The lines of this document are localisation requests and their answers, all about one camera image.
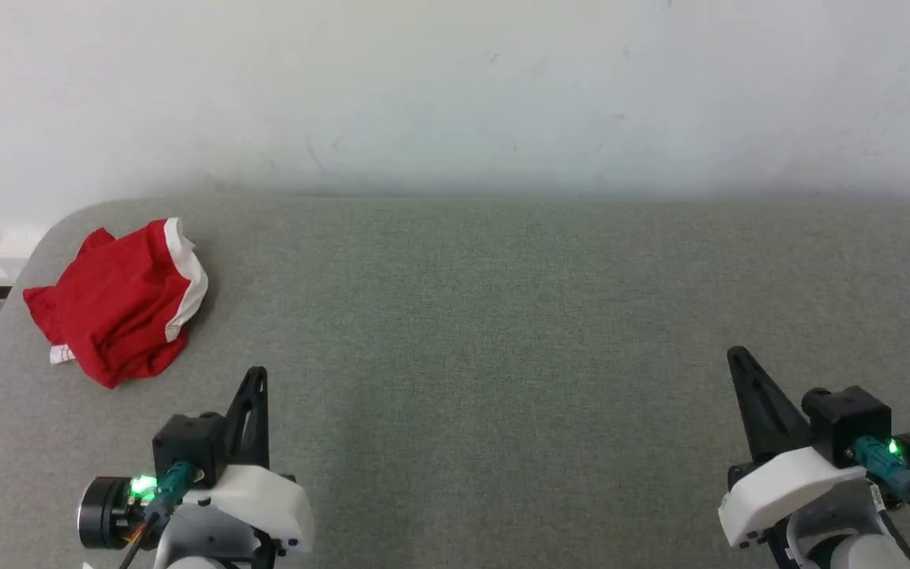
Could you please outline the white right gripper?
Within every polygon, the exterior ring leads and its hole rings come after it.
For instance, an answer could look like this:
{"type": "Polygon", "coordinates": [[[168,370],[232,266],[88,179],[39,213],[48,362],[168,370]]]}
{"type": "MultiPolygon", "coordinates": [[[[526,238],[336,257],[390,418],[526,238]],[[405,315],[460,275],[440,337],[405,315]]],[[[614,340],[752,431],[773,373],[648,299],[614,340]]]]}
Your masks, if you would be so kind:
{"type": "Polygon", "coordinates": [[[840,548],[859,546],[862,537],[902,547],[889,511],[910,506],[910,432],[888,444],[860,437],[849,451],[857,464],[835,468],[808,447],[808,422],[749,350],[730,347],[727,360],[751,461],[761,464],[722,498],[718,518],[729,546],[798,548],[833,533],[844,537],[840,548]]]}

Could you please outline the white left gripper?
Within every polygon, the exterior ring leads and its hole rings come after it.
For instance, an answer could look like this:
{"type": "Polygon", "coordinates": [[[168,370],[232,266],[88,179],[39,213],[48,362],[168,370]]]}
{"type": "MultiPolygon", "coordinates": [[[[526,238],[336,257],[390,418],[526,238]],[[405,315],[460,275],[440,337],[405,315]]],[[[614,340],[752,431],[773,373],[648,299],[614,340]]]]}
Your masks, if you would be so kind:
{"type": "Polygon", "coordinates": [[[313,550],[306,491],[269,471],[268,374],[250,367],[224,415],[230,465],[212,488],[192,488],[188,465],[162,478],[98,477],[78,507],[86,548],[122,551],[130,569],[142,551],[152,569],[275,569],[289,553],[313,550]]]}

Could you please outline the red shorts with white trim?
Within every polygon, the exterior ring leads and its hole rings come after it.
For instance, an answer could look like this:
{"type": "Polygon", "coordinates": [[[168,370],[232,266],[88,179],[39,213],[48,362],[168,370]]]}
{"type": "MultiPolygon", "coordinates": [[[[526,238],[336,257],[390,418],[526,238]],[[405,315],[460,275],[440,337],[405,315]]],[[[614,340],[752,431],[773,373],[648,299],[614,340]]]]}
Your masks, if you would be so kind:
{"type": "Polygon", "coordinates": [[[57,282],[26,288],[23,300],[53,365],[73,361],[114,389],[177,359],[208,290],[182,220],[166,217],[123,237],[90,233],[57,282]]]}

